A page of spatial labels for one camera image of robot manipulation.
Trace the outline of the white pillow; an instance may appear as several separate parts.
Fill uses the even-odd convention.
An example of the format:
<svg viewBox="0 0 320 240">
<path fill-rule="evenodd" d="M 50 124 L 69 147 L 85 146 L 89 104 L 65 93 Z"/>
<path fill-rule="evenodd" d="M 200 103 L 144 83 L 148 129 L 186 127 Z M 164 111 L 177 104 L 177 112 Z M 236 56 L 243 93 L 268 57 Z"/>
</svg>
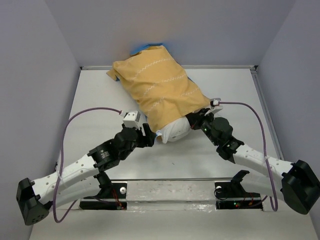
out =
<svg viewBox="0 0 320 240">
<path fill-rule="evenodd" d="M 156 132 L 156 141 L 162 144 L 176 142 L 191 131 L 190 123 L 186 116 L 174 120 Z"/>
</svg>

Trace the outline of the yellow pillowcase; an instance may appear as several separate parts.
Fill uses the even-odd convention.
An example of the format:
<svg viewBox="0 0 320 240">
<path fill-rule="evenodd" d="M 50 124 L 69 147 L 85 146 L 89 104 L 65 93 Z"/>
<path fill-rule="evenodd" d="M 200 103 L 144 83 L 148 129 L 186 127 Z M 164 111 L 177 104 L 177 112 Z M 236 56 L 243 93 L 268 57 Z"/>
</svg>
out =
<svg viewBox="0 0 320 240">
<path fill-rule="evenodd" d="M 137 102 L 153 132 L 210 104 L 162 44 L 147 45 L 113 62 L 107 74 Z"/>
</svg>

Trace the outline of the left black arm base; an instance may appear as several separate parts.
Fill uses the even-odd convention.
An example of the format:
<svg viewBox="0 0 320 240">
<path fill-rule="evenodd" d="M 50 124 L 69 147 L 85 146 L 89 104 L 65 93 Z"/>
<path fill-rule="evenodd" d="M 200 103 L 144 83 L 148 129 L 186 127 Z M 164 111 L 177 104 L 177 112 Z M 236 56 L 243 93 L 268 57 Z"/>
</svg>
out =
<svg viewBox="0 0 320 240">
<path fill-rule="evenodd" d="M 112 182 L 105 172 L 94 176 L 94 179 L 98 182 L 98 193 L 81 199 L 80 209 L 104 211 L 127 209 L 127 182 Z"/>
</svg>

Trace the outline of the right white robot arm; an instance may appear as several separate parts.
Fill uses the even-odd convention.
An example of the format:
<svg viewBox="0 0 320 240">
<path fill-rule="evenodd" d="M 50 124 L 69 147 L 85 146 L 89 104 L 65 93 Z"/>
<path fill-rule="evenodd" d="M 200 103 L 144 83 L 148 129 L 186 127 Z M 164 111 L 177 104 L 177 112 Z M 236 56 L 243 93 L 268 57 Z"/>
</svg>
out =
<svg viewBox="0 0 320 240">
<path fill-rule="evenodd" d="M 215 117 L 207 108 L 186 118 L 191 129 L 202 130 L 222 159 L 248 168 L 232 178 L 230 190 L 235 196 L 253 192 L 279 198 L 302 215 L 319 199 L 320 181 L 307 162 L 284 161 L 251 148 L 233 136 L 227 119 Z"/>
</svg>

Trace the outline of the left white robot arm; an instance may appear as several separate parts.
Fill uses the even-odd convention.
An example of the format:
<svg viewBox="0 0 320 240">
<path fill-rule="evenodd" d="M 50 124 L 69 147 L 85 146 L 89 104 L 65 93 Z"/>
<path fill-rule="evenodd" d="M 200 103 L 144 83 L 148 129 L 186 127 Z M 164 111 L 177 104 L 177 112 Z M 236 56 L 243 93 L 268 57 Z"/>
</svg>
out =
<svg viewBox="0 0 320 240">
<path fill-rule="evenodd" d="M 119 165 L 135 148 L 152 147 L 156 134 L 147 123 L 137 129 L 123 126 L 114 138 L 90 150 L 74 163 L 48 176 L 22 179 L 17 185 L 16 201 L 24 224 L 34 225 L 55 207 L 81 198 L 104 198 L 112 191 L 106 171 Z"/>
</svg>

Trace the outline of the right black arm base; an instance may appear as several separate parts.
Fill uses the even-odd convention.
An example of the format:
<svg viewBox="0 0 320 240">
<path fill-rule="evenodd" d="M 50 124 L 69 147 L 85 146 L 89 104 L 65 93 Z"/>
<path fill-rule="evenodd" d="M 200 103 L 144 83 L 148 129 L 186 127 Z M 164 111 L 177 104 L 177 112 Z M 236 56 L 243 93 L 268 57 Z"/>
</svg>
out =
<svg viewBox="0 0 320 240">
<path fill-rule="evenodd" d="M 243 178 L 250 172 L 239 171 L 229 181 L 214 183 L 215 207 L 217 210 L 263 210 L 263 199 L 259 193 L 247 192 L 241 185 Z"/>
</svg>

